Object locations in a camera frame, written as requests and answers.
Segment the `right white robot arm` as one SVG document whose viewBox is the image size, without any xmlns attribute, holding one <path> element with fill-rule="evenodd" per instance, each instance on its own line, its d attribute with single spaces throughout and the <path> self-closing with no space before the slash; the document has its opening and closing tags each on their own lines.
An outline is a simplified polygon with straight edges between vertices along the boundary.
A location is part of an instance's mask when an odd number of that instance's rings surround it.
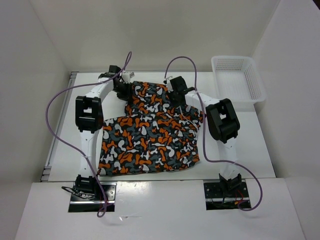
<svg viewBox="0 0 320 240">
<path fill-rule="evenodd" d="M 187 87 L 185 80 L 179 77 L 168 77 L 164 80 L 167 86 L 167 95 L 175 107 L 183 104 L 197 108 L 204 113 L 203 130 L 209 131 L 216 140 L 219 160 L 223 166 L 219 172 L 219 191 L 225 197 L 230 197 L 241 184 L 242 176 L 236 165 L 236 141 L 240 130 L 240 122 L 230 99 L 219 100 Z"/>
</svg>

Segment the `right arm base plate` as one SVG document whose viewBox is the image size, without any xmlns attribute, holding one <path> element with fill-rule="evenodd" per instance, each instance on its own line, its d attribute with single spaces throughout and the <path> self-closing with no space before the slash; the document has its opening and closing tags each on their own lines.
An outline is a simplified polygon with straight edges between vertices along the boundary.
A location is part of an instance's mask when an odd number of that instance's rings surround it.
<svg viewBox="0 0 320 240">
<path fill-rule="evenodd" d="M 203 183 L 206 210 L 233 210 L 238 208 L 250 209 L 251 202 L 247 184 L 243 181 L 236 189 L 224 193 L 218 181 Z"/>
</svg>

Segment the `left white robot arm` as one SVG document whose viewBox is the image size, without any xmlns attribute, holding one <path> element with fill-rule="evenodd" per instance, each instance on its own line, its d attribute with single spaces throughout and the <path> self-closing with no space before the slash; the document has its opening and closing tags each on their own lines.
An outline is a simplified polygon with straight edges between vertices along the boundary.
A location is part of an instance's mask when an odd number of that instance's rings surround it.
<svg viewBox="0 0 320 240">
<path fill-rule="evenodd" d="M 77 96 L 75 100 L 75 124 L 80 132 L 80 150 L 84 157 L 75 180 L 75 191 L 89 200 L 102 198 L 104 195 L 96 179 L 96 147 L 98 134 L 104 123 L 102 102 L 112 91 L 119 93 L 121 97 L 128 96 L 129 83 L 135 74 L 124 71 L 119 76 L 114 76 L 111 72 L 102 73 L 98 77 L 97 85 L 86 95 Z"/>
</svg>

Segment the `camouflage orange black shorts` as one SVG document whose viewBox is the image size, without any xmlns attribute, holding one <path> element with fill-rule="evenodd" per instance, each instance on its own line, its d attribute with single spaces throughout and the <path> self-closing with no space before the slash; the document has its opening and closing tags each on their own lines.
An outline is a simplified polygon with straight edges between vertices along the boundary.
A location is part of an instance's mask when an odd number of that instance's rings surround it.
<svg viewBox="0 0 320 240">
<path fill-rule="evenodd" d="M 130 84 L 124 116 L 103 123 L 98 175 L 182 171 L 199 162 L 203 114 L 185 104 L 174 107 L 167 90 L 151 82 Z"/>
</svg>

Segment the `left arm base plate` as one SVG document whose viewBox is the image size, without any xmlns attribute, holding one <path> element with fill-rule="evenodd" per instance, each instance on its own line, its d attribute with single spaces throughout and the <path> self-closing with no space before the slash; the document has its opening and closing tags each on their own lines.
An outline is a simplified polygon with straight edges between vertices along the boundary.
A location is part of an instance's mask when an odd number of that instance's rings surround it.
<svg viewBox="0 0 320 240">
<path fill-rule="evenodd" d="M 103 182 L 102 187 L 107 198 L 106 212 L 115 211 L 116 200 L 116 182 Z M 102 193 L 94 194 L 92 191 L 77 190 L 75 186 L 63 187 L 65 191 L 70 193 L 69 213 L 93 213 L 98 212 L 104 204 Z"/>
</svg>

